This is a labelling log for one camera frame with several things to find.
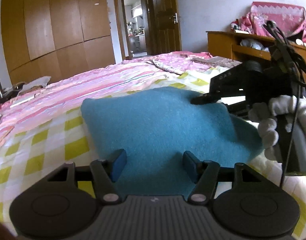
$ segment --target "wooden desk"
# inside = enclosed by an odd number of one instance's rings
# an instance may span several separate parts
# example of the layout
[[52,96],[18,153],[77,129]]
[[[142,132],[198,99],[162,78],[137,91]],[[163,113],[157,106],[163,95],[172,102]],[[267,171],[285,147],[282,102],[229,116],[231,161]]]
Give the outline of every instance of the wooden desk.
[[[255,59],[259,61],[271,60],[269,52],[240,46],[243,39],[255,39],[264,46],[269,47],[274,44],[275,39],[270,37],[234,33],[234,32],[207,32],[208,51],[213,56],[221,56],[234,60],[244,61]],[[306,61],[306,47],[292,44],[295,51]]]

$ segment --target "bed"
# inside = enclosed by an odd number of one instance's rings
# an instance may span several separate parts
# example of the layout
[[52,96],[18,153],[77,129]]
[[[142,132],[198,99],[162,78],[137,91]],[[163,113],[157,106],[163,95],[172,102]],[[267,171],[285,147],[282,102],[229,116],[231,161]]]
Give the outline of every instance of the bed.
[[[0,221],[15,233],[9,207],[15,197],[66,161],[77,166],[97,159],[92,139],[85,128],[80,106],[85,98],[119,97],[144,89],[173,86],[207,93],[213,76],[228,69],[194,62],[209,53],[173,52],[123,61],[91,70],[31,92],[35,98],[0,112]],[[264,155],[249,165],[278,184],[281,167]],[[90,185],[79,183],[90,192]],[[301,217],[294,231],[306,238],[306,177],[288,177],[284,189],[299,203]]]

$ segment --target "ceiling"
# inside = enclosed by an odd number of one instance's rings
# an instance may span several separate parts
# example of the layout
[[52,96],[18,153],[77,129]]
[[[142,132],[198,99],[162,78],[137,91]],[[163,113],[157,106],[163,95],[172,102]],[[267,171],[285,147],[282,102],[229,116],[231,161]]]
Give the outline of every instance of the ceiling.
[[125,6],[130,6],[132,4],[135,4],[138,1],[141,1],[141,0],[124,0],[124,5]]

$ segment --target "white glove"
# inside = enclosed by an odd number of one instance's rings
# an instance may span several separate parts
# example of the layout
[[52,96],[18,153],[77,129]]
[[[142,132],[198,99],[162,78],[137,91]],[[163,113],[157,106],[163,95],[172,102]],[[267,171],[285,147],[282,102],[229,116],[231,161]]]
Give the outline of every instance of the white glove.
[[[306,98],[301,98],[299,100],[297,119],[306,135]],[[265,148],[265,157],[269,160],[279,161],[278,156],[280,156],[279,148],[276,147],[279,136],[277,131],[275,131],[277,127],[275,116],[286,114],[286,119],[290,123],[288,129],[291,130],[293,115],[287,114],[293,114],[295,108],[295,96],[279,96],[278,98],[272,98],[268,106],[265,103],[255,103],[253,108],[248,112],[248,117],[252,122],[259,122],[258,134],[262,138]]]

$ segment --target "wooden wardrobe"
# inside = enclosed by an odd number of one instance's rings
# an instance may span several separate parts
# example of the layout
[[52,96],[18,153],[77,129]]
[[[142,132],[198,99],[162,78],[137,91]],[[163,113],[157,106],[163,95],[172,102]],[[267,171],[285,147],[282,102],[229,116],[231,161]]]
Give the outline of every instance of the wooden wardrobe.
[[12,84],[115,64],[106,0],[2,0],[1,31]]

